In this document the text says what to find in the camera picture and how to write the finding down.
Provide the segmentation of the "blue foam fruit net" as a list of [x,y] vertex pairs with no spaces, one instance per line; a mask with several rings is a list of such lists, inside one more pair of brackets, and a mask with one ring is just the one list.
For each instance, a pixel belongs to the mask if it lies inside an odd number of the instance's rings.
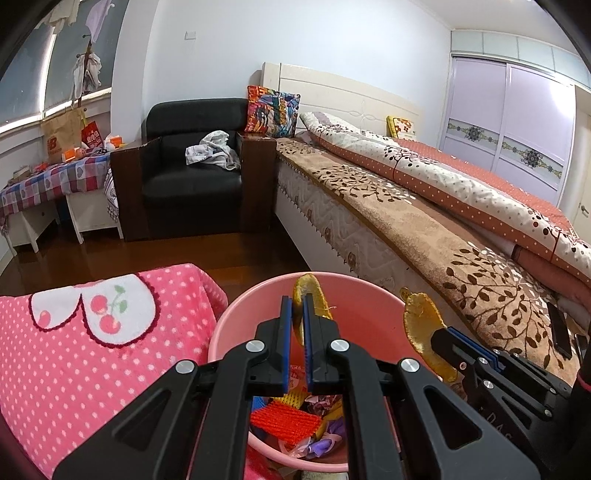
[[266,407],[269,400],[266,397],[253,397],[252,398],[252,411],[256,411]]

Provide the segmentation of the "banana peel piece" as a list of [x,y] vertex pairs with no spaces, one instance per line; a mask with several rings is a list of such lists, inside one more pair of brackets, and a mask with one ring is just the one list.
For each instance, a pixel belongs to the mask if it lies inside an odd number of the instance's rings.
[[311,273],[298,277],[293,289],[291,325],[297,342],[304,347],[308,390],[314,394],[321,393],[322,386],[327,382],[322,325],[331,319],[329,304],[318,278]]
[[408,341],[444,383],[455,383],[459,377],[457,369],[437,354],[431,345],[433,334],[447,327],[437,306],[426,293],[414,293],[407,287],[401,289],[401,297],[405,303],[403,321]]

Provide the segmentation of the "red foam fruit net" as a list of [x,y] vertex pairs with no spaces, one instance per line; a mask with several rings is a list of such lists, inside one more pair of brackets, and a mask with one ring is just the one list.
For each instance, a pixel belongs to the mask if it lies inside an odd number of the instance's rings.
[[294,408],[279,400],[253,410],[249,417],[252,427],[259,428],[277,440],[295,445],[314,436],[322,426],[322,418]]

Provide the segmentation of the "purple wrapper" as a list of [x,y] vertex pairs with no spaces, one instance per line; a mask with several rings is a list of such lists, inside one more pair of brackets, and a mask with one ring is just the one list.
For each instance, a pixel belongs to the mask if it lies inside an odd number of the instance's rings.
[[322,458],[341,446],[346,440],[346,426],[344,420],[329,421],[327,429],[318,440],[312,438],[301,441],[294,448],[294,457],[315,460]]

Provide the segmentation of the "yellow foam fruit net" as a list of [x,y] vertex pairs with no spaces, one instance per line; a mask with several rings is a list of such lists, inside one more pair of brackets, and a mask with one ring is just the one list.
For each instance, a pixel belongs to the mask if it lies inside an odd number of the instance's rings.
[[308,398],[308,393],[305,391],[298,391],[298,390],[291,390],[287,394],[284,394],[283,397],[280,397],[279,400],[283,404],[287,406],[293,407],[295,409],[300,409],[301,406],[304,405],[304,401]]

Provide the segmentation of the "brown leaf pattern blanket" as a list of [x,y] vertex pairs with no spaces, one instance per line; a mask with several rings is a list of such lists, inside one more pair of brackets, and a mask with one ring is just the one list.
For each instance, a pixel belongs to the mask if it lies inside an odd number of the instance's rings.
[[553,343],[549,290],[500,248],[438,207],[331,153],[293,139],[276,142],[286,162],[349,209],[456,312],[453,326],[485,346],[533,362],[567,383],[580,367]]

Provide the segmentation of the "black phone on bed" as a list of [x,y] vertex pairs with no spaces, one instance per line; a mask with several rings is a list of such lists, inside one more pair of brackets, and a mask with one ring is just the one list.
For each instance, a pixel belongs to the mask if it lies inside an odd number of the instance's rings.
[[565,358],[572,358],[570,335],[562,312],[553,304],[547,304],[548,315],[551,321],[551,330],[555,349]]

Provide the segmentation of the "pink plastic bucket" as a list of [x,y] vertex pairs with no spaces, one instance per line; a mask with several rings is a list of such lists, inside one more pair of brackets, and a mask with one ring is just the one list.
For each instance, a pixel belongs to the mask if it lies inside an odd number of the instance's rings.
[[[233,347],[256,336],[263,321],[280,316],[280,302],[293,295],[301,272],[263,281],[240,295],[217,321],[208,348],[208,360],[221,359]],[[403,326],[404,304],[389,291],[359,278],[329,272],[315,272],[339,325],[342,338],[367,350],[373,357],[396,363],[414,350]],[[294,470],[322,473],[348,470],[346,444],[318,461],[305,461],[283,454],[276,447],[249,434],[249,447],[267,460]]]

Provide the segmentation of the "floral white orange quilt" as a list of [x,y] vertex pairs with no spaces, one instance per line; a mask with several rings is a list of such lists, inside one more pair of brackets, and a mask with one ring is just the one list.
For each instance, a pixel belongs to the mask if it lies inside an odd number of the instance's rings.
[[301,121],[315,142],[521,247],[585,285],[590,245],[549,202],[468,162],[417,141],[363,130],[324,112]]

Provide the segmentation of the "pink polka dot blanket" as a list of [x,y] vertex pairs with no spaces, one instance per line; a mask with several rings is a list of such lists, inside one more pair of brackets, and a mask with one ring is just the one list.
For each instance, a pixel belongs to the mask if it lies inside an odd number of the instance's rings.
[[228,297],[186,263],[1,299],[1,415],[46,477],[177,361]]

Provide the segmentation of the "white mattress side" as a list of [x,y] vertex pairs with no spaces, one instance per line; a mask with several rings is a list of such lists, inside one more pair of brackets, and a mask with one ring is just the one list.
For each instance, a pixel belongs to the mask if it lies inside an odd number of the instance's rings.
[[448,325],[456,312],[411,263],[348,208],[280,161],[276,216],[312,271],[356,276],[399,295],[406,287],[428,294]]

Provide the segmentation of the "lilac sliding wardrobe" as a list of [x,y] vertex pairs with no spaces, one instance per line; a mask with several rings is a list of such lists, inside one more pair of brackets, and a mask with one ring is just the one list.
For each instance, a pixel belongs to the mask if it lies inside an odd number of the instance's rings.
[[575,123],[574,85],[510,63],[456,58],[440,149],[558,205]]

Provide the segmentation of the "yellow patterned pillow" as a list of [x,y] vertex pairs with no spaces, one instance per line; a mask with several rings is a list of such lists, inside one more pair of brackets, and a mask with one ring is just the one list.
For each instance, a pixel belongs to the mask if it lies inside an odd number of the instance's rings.
[[386,124],[389,137],[409,141],[417,140],[415,124],[413,121],[406,118],[388,116]]

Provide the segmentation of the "white side table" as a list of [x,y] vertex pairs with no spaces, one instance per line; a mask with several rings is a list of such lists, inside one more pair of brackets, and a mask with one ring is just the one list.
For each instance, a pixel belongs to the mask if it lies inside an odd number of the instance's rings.
[[[97,230],[116,229],[119,238],[123,238],[121,226],[108,213],[107,197],[101,190],[86,193],[73,193],[65,196],[65,219],[73,226],[76,239],[84,243],[84,233]],[[53,224],[63,222],[55,200],[28,208],[22,212],[10,214],[7,219],[8,230],[4,234],[11,250],[15,247],[30,246],[39,252],[38,240]]]

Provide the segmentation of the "plaid tablecloth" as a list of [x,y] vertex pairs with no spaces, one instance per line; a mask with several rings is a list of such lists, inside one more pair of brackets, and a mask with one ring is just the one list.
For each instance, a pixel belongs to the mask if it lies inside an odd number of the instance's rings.
[[1,230],[8,218],[63,196],[101,189],[109,167],[109,154],[55,164],[43,172],[5,187],[1,191]]

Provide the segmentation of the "crumpled white cloth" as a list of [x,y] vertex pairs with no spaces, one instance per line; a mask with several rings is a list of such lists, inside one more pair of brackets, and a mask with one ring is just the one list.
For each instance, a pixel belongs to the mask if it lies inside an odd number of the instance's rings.
[[215,130],[205,135],[197,145],[186,148],[186,165],[213,165],[226,171],[242,169],[238,153],[229,146],[228,141],[229,134],[222,130]]

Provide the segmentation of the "white bed headboard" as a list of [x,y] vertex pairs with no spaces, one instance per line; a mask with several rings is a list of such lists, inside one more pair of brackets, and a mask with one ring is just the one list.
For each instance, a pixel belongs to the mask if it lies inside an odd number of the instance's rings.
[[356,127],[387,133],[388,116],[400,117],[421,126],[421,109],[407,99],[383,89],[339,75],[286,63],[264,62],[260,85],[301,95],[300,121],[304,112],[322,111]]

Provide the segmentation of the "red gift bag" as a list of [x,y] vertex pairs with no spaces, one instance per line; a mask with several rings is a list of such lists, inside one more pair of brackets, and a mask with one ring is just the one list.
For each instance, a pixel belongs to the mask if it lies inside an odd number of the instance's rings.
[[87,150],[102,148],[104,141],[95,121],[88,122],[81,130],[81,142]]

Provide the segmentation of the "colourful patterned cushion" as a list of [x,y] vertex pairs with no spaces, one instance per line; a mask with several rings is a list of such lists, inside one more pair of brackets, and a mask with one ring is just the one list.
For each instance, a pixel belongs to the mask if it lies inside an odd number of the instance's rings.
[[293,137],[300,101],[300,94],[249,85],[245,133],[273,138]]

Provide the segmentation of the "brown paper bag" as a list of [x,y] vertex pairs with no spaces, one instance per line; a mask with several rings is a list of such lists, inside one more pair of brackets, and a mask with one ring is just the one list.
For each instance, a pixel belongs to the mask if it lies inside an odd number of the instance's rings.
[[68,108],[41,122],[49,164],[61,162],[62,154],[81,145],[86,117],[82,108]]

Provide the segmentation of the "coat stand with clothes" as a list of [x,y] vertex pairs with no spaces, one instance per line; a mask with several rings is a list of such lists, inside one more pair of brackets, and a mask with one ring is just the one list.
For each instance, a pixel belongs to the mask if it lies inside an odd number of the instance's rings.
[[102,68],[100,58],[93,52],[92,40],[89,35],[84,35],[88,38],[86,49],[83,53],[76,55],[76,61],[72,70],[73,87],[72,87],[72,102],[80,107],[82,98],[85,95],[95,92],[101,86],[99,79]]

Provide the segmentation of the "hanging lilac cloth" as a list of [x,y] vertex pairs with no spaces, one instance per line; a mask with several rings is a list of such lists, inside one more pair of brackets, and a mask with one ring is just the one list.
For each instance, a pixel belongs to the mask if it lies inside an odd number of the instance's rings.
[[97,41],[108,12],[113,6],[114,4],[111,0],[99,0],[90,9],[85,21],[85,25],[89,30],[92,43]]

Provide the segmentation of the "hanging white jacket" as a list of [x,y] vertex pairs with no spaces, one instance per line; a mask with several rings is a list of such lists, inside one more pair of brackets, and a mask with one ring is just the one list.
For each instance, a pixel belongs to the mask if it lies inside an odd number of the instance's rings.
[[62,0],[43,19],[43,22],[55,30],[73,24],[78,15],[80,0]]

